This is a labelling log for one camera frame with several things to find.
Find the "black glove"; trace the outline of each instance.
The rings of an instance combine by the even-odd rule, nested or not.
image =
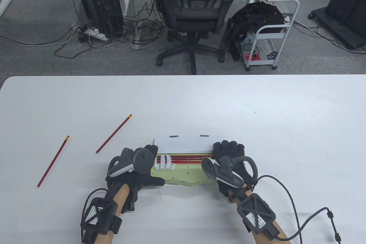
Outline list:
[[[154,158],[158,153],[158,147],[155,145],[146,145],[145,149],[149,150]],[[114,195],[118,192],[118,190],[123,186],[123,184],[127,184],[130,187],[130,194],[128,195],[126,202],[122,208],[121,213],[125,213],[126,211],[134,211],[135,206],[134,203],[137,201],[137,192],[141,190],[144,186],[163,186],[165,184],[165,180],[160,177],[153,177],[150,175],[150,172],[145,174],[138,174],[137,172],[125,172],[119,176],[106,178],[108,192],[106,198],[113,199]]]
[[[244,156],[244,145],[238,144],[235,141],[231,141],[230,143],[226,140],[220,142],[216,142],[213,145],[213,159],[215,159],[219,164],[221,164],[220,159],[223,156],[229,156],[231,158],[236,158],[239,156]],[[246,184],[254,184],[252,176],[245,169],[245,165],[243,162],[237,163],[232,167],[233,172],[236,172],[240,175]],[[229,197],[228,190],[232,189],[231,186],[218,181],[218,190],[225,196]]]

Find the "office chair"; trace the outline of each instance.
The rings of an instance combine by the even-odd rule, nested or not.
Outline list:
[[[230,5],[234,0],[155,0],[156,8],[162,13],[168,31],[168,41],[177,39],[183,45],[158,55],[156,65],[162,66],[163,59],[187,51],[193,75],[197,74],[195,53],[213,53],[225,62],[225,51],[199,44],[209,32],[218,33]],[[187,33],[187,37],[178,32]]]

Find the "pencil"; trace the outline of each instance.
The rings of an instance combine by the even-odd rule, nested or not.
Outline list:
[[[100,148],[95,152],[96,154],[98,152],[100,152],[101,149],[103,149],[103,147],[106,145],[106,143],[108,143],[108,141],[110,141],[110,139],[119,131],[120,128],[122,128],[122,126],[132,117],[132,114],[130,114],[126,120],[123,121],[123,123],[114,131],[114,133],[112,133],[112,135],[103,143],[102,146],[100,146]]]
[[[62,151],[62,149],[64,148],[66,142],[68,141],[69,136],[66,137],[65,141],[62,143],[61,148],[59,149],[59,151],[57,152],[57,154],[55,155],[54,159],[52,160],[51,164],[48,166],[48,169],[46,170],[45,174],[42,176],[41,180],[39,181],[37,188],[39,188],[43,182],[43,180],[46,178],[46,176],[48,175],[50,169],[52,168],[52,166],[55,164],[56,159],[59,157],[60,152]]]

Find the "white label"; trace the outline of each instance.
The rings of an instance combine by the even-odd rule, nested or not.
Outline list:
[[[252,225],[255,227],[255,216],[253,213],[248,213],[246,215],[246,218],[248,218],[248,220],[252,223]],[[258,224],[259,224],[259,228],[261,229],[266,222],[263,220],[263,218],[261,218],[260,215],[258,215]]]
[[[92,206],[92,208],[90,209],[88,216],[85,218],[85,221],[87,221],[88,219],[92,218],[94,215],[97,214],[97,209],[95,208],[95,206]],[[92,221],[89,222],[89,224],[93,224],[95,225],[98,222],[98,217],[94,218]]]

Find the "chair base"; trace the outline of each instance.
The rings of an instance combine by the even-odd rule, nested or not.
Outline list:
[[[181,42],[183,45],[169,49],[169,50],[159,54],[157,57],[156,65],[158,67],[161,67],[163,65],[163,59],[173,56],[178,53],[185,52],[185,51],[187,51],[189,54],[192,75],[197,74],[195,53],[198,53],[198,54],[212,53],[212,54],[219,56],[218,61],[220,63],[225,62],[225,51],[218,49],[218,48],[213,48],[213,47],[210,47],[207,45],[198,44],[198,42],[200,41],[201,38],[205,39],[206,37],[207,37],[206,33],[198,33],[198,34],[188,33],[187,38],[185,39],[183,36],[180,36],[179,34],[173,33],[172,31],[169,30],[168,31],[168,41],[172,41],[173,38],[175,38],[179,42]]]

